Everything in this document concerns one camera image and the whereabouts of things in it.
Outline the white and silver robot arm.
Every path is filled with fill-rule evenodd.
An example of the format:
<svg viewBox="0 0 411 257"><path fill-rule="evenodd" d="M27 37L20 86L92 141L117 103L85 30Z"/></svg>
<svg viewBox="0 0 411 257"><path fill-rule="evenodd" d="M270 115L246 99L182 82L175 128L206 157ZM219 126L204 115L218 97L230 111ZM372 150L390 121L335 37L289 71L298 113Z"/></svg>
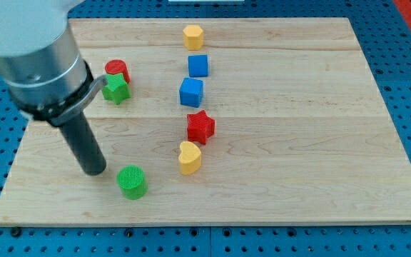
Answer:
<svg viewBox="0 0 411 257"><path fill-rule="evenodd" d="M107 84L95 79L69 25L81 0L0 0L0 76L22 113L62 126Z"/></svg>

